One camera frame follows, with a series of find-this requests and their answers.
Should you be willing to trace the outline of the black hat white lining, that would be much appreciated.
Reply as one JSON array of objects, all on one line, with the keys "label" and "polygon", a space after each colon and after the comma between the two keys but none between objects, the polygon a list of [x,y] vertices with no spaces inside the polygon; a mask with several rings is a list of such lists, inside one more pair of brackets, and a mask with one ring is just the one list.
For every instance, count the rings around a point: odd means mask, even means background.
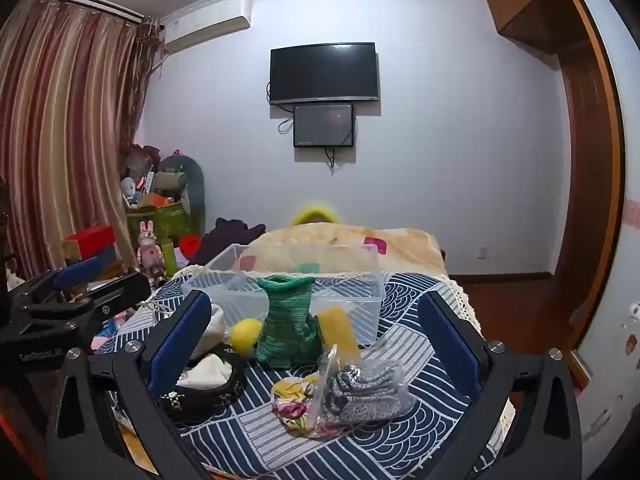
[{"label": "black hat white lining", "polygon": [[245,390],[246,363],[228,344],[218,344],[181,374],[160,396],[160,406],[175,424],[197,425],[221,414]]}]

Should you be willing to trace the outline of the green knitted pouch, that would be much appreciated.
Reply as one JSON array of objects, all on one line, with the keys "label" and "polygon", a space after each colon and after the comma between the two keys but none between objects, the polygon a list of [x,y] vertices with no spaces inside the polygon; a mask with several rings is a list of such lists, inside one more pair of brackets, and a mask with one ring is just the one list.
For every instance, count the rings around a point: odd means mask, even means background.
[{"label": "green knitted pouch", "polygon": [[310,313],[313,276],[270,275],[257,283],[267,294],[255,359],[271,368],[314,362],[322,353],[320,330]]}]

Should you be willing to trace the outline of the grey socks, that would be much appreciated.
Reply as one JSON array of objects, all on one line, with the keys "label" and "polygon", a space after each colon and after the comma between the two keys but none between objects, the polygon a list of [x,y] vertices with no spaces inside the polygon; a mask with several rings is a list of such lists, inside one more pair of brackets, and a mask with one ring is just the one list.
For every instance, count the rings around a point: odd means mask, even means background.
[{"label": "grey socks", "polygon": [[355,427],[404,416],[413,404],[400,361],[361,359],[342,365],[332,349],[319,366],[308,416],[313,427]]}]

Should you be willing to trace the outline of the pink rabbit figure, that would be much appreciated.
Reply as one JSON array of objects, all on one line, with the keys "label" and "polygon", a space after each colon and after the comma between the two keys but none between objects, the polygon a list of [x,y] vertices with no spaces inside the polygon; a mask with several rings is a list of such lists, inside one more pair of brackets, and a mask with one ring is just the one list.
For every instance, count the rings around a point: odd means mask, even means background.
[{"label": "pink rabbit figure", "polygon": [[137,258],[141,271],[155,287],[160,287],[166,282],[164,255],[157,244],[152,220],[140,222],[138,245]]}]

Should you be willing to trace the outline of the red box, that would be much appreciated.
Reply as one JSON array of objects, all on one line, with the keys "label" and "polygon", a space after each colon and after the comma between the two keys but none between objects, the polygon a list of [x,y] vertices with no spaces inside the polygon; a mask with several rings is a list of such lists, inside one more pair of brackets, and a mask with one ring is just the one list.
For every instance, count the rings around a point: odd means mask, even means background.
[{"label": "red box", "polygon": [[70,261],[86,260],[114,243],[115,233],[111,226],[93,226],[66,236],[62,240],[63,255]]}]

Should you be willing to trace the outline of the yellow felt ball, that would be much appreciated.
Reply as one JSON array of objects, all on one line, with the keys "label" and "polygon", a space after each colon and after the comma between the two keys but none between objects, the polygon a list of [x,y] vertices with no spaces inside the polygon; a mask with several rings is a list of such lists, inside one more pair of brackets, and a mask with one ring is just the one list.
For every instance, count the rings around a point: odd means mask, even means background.
[{"label": "yellow felt ball", "polygon": [[262,321],[257,318],[244,318],[230,328],[229,344],[232,349],[244,359],[251,359],[255,355]]}]

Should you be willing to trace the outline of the dark purple garment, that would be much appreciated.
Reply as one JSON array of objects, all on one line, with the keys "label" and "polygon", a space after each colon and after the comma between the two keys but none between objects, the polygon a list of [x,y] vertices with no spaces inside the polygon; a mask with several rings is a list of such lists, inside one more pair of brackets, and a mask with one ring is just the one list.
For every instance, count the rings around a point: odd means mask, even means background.
[{"label": "dark purple garment", "polygon": [[239,219],[218,218],[215,227],[202,238],[200,248],[190,259],[190,263],[205,266],[229,246],[249,245],[266,231],[267,228],[263,223],[250,228],[247,223]]}]

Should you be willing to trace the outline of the yellow green sponge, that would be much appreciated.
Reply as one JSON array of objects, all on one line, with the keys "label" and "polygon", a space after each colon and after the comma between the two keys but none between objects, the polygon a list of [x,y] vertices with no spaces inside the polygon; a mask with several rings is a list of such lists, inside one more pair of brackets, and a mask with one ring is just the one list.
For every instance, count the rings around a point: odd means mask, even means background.
[{"label": "yellow green sponge", "polygon": [[352,322],[340,306],[333,306],[319,312],[317,323],[323,349],[326,352],[335,349],[337,359],[342,365],[355,365],[361,362],[360,349]]}]

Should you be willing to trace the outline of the grey green plush toy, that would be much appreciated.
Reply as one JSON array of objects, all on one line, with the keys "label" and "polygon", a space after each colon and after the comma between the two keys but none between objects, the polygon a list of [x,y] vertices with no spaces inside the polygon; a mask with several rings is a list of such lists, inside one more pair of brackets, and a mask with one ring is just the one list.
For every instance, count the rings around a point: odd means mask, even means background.
[{"label": "grey green plush toy", "polygon": [[180,202],[194,222],[196,232],[205,232],[206,207],[204,174],[198,162],[186,155],[170,155],[160,161],[152,181],[152,191],[167,194]]}]

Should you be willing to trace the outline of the floral yellow scrunchie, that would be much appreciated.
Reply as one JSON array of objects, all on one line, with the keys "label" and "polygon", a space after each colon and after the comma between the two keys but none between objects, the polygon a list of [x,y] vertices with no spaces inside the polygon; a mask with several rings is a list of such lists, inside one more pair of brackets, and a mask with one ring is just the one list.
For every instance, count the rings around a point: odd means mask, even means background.
[{"label": "floral yellow scrunchie", "polygon": [[331,434],[328,428],[311,426],[308,412],[317,388],[317,373],[305,377],[285,377],[271,388],[271,409],[283,426],[294,434],[321,439]]}]

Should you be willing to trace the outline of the wooden door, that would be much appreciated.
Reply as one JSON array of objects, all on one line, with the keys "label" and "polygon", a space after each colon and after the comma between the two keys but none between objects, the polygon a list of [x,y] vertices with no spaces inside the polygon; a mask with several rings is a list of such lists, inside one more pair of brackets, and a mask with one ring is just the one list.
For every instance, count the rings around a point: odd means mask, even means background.
[{"label": "wooden door", "polygon": [[559,277],[578,348],[597,311],[615,255],[624,198],[624,128],[615,79],[585,0],[568,0],[577,38],[559,52],[570,116],[570,203]]}]

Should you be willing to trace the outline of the red striped curtain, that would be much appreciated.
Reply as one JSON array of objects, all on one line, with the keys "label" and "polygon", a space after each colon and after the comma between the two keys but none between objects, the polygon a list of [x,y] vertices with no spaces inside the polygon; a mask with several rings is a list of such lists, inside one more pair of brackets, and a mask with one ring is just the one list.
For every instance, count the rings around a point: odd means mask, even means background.
[{"label": "red striped curtain", "polygon": [[64,238],[92,226],[136,263],[120,180],[161,44],[157,18],[56,0],[21,0],[4,23],[1,177],[27,276],[62,266]]}]

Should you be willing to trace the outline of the white air conditioner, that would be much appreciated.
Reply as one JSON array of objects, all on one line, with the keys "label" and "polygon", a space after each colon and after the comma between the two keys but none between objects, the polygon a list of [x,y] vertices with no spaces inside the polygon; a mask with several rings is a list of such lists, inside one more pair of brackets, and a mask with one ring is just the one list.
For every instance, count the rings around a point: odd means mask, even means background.
[{"label": "white air conditioner", "polygon": [[250,0],[221,0],[171,15],[164,24],[164,48],[175,54],[203,42],[250,28]]}]

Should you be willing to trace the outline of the small black wall monitor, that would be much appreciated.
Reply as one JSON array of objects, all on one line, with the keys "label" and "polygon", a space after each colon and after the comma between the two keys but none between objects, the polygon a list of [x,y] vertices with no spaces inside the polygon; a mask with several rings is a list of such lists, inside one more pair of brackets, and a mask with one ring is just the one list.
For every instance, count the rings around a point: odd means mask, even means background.
[{"label": "small black wall monitor", "polygon": [[293,110],[293,144],[296,148],[351,148],[354,145],[355,110],[352,104],[305,104]]}]

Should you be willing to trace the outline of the large black wall television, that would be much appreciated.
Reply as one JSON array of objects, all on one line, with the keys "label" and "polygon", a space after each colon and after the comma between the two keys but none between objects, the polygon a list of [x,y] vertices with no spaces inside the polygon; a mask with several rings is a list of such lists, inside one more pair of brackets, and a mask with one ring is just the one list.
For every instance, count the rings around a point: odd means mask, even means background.
[{"label": "large black wall television", "polygon": [[307,44],[270,52],[272,105],[379,98],[374,42]]}]

